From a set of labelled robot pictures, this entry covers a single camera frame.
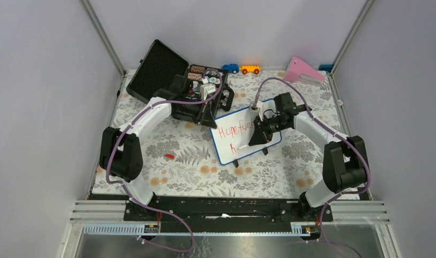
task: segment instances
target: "small whiteboard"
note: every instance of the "small whiteboard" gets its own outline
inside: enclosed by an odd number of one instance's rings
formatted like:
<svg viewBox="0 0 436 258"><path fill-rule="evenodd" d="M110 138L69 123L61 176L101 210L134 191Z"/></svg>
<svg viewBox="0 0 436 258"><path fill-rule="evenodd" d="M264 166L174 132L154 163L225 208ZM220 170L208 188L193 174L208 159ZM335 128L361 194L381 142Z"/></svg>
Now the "small whiteboard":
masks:
<svg viewBox="0 0 436 258"><path fill-rule="evenodd" d="M276 112L275 101L273 99L268 99L263 102L262 110L267 109L272 109ZM220 164L229 164L234 160L239 160L265 147L281 142L281 132L278 132L273 134L272 141L267 144L241 148L247 145L253 136L253 132L255 131L253 121L255 117L256 113L250 111L248 106L218 117L215 120L218 127L216 129L210 128L210 133L212 134L213 144L215 145Z"/></svg>

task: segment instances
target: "pink object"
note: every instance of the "pink object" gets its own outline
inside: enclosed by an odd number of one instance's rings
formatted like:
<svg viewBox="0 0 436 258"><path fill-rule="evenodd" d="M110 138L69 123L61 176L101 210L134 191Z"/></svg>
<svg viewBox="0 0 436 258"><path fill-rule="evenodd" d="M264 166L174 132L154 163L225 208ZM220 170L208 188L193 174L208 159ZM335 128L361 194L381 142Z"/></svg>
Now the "pink object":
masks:
<svg viewBox="0 0 436 258"><path fill-rule="evenodd" d="M324 76L318 73L313 67L295 56L290 61L283 80L297 82L299 79L317 83L324 82L325 80Z"/></svg>

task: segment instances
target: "white wall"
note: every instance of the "white wall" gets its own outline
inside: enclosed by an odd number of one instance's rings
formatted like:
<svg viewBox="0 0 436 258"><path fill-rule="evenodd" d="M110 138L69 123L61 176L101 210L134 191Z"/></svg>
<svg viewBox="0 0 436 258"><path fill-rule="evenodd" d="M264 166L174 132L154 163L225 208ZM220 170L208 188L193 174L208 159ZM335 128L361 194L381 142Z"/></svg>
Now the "white wall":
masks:
<svg viewBox="0 0 436 258"><path fill-rule="evenodd" d="M0 0L0 258L56 255L118 83L79 1Z"/></svg>
<svg viewBox="0 0 436 258"><path fill-rule="evenodd" d="M365 0L92 0L125 68L155 39L190 63L333 63Z"/></svg>
<svg viewBox="0 0 436 258"><path fill-rule="evenodd" d="M376 1L336 80L403 257L436 257L436 0Z"/></svg>

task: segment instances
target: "toy car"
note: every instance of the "toy car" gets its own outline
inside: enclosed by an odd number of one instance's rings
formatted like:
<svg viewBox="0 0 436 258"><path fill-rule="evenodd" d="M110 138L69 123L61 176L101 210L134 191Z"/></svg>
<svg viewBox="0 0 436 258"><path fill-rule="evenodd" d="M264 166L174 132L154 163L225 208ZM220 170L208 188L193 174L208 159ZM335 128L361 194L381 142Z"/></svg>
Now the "toy car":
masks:
<svg viewBox="0 0 436 258"><path fill-rule="evenodd" d="M238 73L238 65L236 63L225 64L221 69L226 70L230 73Z"/></svg>
<svg viewBox="0 0 436 258"><path fill-rule="evenodd" d="M247 74L249 71L252 71L255 74L259 74L261 71L261 66L241 66L240 70L242 70L243 74Z"/></svg>

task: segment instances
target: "black carrying case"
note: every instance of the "black carrying case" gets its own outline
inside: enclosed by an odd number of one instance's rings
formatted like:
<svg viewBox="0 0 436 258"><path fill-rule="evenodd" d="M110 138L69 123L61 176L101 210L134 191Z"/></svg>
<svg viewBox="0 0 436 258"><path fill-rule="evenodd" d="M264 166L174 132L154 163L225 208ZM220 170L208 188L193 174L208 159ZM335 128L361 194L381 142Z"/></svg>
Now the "black carrying case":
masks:
<svg viewBox="0 0 436 258"><path fill-rule="evenodd" d="M176 75L186 76L192 66L212 68L196 64L190 65L188 61L158 39L151 44L150 49L140 63L126 90L131 96L146 104L157 90L168 89ZM220 108L229 111L234 99L234 92L226 83L228 72L219 68L215 69L223 73L223 87L219 95L212 101L212 117L206 118L205 123L202 123L210 127L214 126L208 125L208 120L214 120ZM183 115L177 116L174 112L172 116L180 120L196 122L194 118L190 119Z"/></svg>

